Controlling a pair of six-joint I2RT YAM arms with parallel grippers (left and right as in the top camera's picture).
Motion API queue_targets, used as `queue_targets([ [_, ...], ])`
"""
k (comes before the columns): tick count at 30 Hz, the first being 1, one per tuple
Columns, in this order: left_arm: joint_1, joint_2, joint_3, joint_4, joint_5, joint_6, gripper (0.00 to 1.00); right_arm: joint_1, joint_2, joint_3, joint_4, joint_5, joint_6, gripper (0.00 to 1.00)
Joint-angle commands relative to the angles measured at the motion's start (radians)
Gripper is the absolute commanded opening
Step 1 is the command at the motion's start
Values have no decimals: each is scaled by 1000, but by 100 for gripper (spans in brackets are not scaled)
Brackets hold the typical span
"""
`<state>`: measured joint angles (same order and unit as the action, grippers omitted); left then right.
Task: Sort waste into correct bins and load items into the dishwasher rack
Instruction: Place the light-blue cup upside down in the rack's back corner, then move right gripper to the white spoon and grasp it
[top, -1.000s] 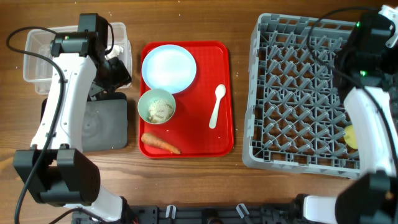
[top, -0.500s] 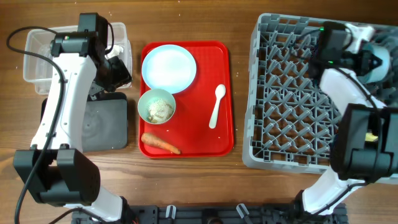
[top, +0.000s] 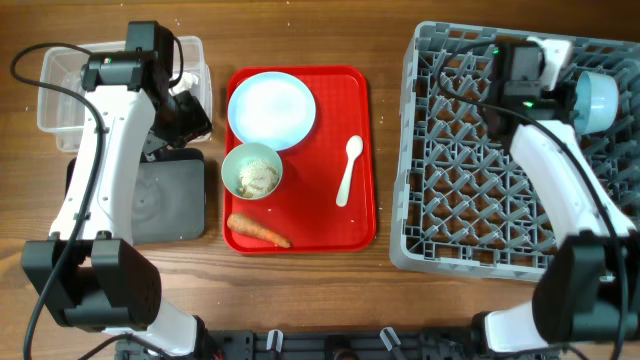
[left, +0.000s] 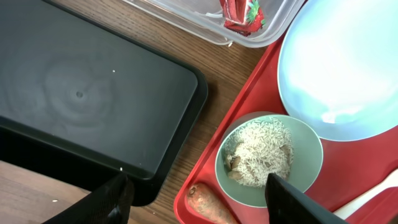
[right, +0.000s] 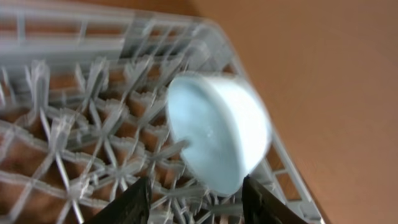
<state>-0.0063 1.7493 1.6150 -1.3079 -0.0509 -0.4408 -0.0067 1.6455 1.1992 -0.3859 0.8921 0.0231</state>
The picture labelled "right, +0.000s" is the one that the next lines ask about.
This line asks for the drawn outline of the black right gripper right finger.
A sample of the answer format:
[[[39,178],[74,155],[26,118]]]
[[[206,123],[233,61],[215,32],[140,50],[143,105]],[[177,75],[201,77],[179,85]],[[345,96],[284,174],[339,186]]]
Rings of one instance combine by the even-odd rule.
[[[245,224],[307,224],[250,175],[243,179]]]

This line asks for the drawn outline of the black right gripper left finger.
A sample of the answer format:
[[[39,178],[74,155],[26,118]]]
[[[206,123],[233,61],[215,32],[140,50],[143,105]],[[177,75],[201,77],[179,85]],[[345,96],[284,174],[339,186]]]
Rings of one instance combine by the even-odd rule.
[[[147,224],[151,199],[150,178],[141,177],[84,224]]]

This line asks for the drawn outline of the light blue bowl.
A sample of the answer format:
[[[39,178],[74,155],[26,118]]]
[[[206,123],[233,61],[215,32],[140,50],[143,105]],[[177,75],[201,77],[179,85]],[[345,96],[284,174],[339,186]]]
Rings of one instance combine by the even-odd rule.
[[[271,118],[246,77],[180,72],[170,82],[166,115],[180,157],[210,190],[232,195],[263,160],[272,142]]]

